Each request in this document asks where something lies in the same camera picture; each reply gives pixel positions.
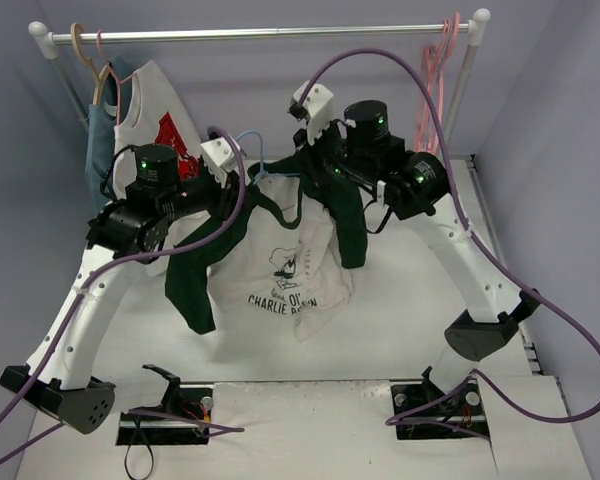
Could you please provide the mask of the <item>light blue wire hanger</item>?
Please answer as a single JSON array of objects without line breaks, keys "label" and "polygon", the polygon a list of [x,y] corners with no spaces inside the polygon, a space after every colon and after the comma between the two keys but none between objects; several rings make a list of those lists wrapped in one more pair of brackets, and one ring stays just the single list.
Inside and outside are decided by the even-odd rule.
[{"label": "light blue wire hanger", "polygon": [[256,167],[256,172],[251,174],[253,184],[257,184],[265,179],[285,177],[283,173],[274,173],[271,170],[271,165],[265,156],[264,137],[259,131],[243,131],[236,136],[235,140],[240,146],[241,151]]}]

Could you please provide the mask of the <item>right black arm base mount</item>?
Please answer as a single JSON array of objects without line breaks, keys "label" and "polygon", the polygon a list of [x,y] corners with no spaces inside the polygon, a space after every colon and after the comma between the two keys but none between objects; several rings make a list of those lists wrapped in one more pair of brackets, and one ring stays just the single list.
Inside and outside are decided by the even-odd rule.
[{"label": "right black arm base mount", "polygon": [[416,381],[390,384],[393,413],[387,420],[398,441],[490,440],[477,381],[464,380],[443,393],[429,379],[428,368]]}]

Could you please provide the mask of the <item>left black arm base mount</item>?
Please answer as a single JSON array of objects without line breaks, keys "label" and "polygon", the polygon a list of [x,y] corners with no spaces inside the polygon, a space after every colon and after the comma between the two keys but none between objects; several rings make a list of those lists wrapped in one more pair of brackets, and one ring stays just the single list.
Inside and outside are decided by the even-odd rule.
[{"label": "left black arm base mount", "polygon": [[169,418],[121,412],[116,444],[207,445],[210,440],[210,428],[199,425],[199,422],[211,422],[214,406],[213,387],[182,384],[178,376],[153,364],[145,364],[142,368],[146,373],[160,376],[167,382],[167,388],[158,405],[138,406],[138,409],[166,413]]}]

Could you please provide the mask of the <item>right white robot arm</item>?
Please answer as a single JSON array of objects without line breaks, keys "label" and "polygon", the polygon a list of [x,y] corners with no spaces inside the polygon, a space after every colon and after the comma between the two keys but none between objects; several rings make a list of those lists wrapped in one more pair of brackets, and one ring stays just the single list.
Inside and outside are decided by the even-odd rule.
[{"label": "right white robot arm", "polygon": [[442,162],[408,149],[389,130],[379,100],[349,105],[343,119],[329,102],[292,101],[290,114],[305,121],[293,137],[320,185],[342,180],[371,194],[407,223],[433,252],[460,292],[465,309],[446,328],[446,347],[424,373],[425,405],[444,412],[459,397],[457,386],[478,363],[505,347],[538,308],[530,294],[509,281],[479,250],[479,235],[461,223]]}]

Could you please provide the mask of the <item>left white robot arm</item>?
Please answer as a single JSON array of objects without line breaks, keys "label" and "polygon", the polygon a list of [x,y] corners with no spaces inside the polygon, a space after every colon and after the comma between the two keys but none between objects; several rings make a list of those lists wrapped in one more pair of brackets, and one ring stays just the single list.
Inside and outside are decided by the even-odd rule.
[{"label": "left white robot arm", "polygon": [[160,246],[177,220],[202,211],[221,224],[196,241],[215,240],[237,218],[246,193],[240,149],[230,138],[202,144],[199,173],[179,174],[177,151],[161,144],[134,148],[136,177],[124,198],[109,202],[89,223],[78,275],[56,319],[22,366],[8,366],[0,378],[13,401],[82,434],[94,432],[112,413],[178,420],[179,378],[153,364],[136,382],[100,380],[93,365],[123,297],[146,265],[168,251]]}]

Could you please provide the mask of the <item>green and white raglan t-shirt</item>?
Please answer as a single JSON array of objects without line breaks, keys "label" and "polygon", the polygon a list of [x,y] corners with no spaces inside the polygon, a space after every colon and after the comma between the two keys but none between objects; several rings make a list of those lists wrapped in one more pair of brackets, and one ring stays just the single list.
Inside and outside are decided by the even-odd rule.
[{"label": "green and white raglan t-shirt", "polygon": [[165,296],[200,335],[215,330],[219,309],[291,320],[296,338],[305,341],[349,304],[351,272],[366,263],[361,195],[340,177],[315,181],[299,154],[252,165],[248,175],[252,182],[232,225],[206,245],[170,257]]}]

